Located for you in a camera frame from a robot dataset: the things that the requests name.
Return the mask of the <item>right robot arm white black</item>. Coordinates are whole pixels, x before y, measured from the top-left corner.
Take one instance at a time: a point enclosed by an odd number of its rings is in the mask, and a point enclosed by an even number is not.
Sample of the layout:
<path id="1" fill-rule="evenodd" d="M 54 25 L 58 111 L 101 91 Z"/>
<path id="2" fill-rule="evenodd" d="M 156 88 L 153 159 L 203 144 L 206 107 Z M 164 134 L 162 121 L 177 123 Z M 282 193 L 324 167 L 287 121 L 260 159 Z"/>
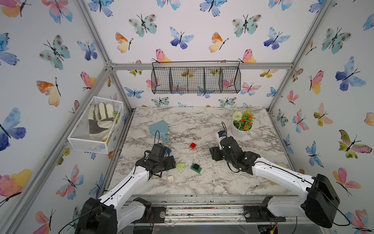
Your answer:
<path id="1" fill-rule="evenodd" d="M 295 193 L 295 199 L 271 197 L 266 209 L 276 217 L 302 216 L 323 228 L 332 228 L 340 199 L 330 182 L 321 174 L 304 175 L 274 164 L 259 154 L 243 151 L 225 131 L 217 134 L 217 147 L 210 148 L 214 161 L 225 160 L 231 171 L 268 179 Z"/>

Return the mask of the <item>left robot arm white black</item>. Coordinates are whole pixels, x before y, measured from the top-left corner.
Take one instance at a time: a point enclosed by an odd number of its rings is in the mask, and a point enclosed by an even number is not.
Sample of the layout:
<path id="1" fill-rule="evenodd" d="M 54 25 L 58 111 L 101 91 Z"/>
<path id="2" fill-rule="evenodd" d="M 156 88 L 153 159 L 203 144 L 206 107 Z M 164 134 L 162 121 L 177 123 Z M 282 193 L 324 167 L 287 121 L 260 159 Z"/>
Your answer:
<path id="1" fill-rule="evenodd" d="M 117 234 L 135 221 L 154 226 L 151 202 L 140 197 L 129 205 L 126 202 L 152 176 L 161 177 L 164 171 L 176 167 L 175 159 L 161 143 L 145 151 L 131 172 L 101 197 L 88 199 L 77 220 L 76 234 Z"/>

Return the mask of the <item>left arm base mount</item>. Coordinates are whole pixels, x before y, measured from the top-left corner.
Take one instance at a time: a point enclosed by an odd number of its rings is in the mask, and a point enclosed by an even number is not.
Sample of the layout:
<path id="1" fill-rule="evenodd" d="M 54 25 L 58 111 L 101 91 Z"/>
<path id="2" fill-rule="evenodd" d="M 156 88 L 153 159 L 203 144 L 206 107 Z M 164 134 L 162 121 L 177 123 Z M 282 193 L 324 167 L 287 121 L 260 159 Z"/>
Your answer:
<path id="1" fill-rule="evenodd" d="M 164 223 L 166 217 L 166 207 L 164 206 L 154 206 L 150 201 L 143 198 L 135 198 L 132 202 L 136 204 L 141 204 L 143 208 L 140 209 L 141 216 L 135 219 L 132 224 L 137 223 Z"/>

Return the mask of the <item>green long lego brick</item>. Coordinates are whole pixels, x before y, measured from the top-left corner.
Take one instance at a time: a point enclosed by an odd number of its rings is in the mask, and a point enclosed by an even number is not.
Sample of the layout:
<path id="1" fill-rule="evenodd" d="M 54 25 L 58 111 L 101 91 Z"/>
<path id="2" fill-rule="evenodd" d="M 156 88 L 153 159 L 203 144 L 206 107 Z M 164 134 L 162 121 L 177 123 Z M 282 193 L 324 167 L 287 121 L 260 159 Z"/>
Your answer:
<path id="1" fill-rule="evenodd" d="M 196 173 L 200 174 L 201 171 L 202 171 L 202 168 L 200 165 L 194 163 L 192 166 L 191 166 L 191 170 L 195 171 Z"/>

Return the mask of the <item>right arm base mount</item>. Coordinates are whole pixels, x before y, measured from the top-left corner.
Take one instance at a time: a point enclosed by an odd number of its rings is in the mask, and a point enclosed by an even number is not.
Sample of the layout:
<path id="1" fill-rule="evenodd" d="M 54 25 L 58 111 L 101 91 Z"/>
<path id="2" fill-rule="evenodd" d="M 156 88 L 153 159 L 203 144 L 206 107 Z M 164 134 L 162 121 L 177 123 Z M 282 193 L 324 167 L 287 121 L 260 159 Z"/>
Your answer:
<path id="1" fill-rule="evenodd" d="M 286 222 L 282 216 L 274 216 L 268 209 L 268 203 L 273 196 L 266 196 L 260 204 L 243 207 L 243 216 L 246 222 Z"/>

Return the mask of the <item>black small lego brick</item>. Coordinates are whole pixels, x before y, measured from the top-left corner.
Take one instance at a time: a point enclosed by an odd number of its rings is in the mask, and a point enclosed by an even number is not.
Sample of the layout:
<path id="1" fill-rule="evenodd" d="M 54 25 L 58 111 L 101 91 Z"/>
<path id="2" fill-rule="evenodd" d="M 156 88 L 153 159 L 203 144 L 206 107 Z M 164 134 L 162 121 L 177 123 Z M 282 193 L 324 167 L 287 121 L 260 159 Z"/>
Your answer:
<path id="1" fill-rule="evenodd" d="M 196 170 L 196 171 L 198 171 L 200 169 L 200 165 L 198 165 L 198 164 L 195 163 L 193 165 L 193 169 Z"/>

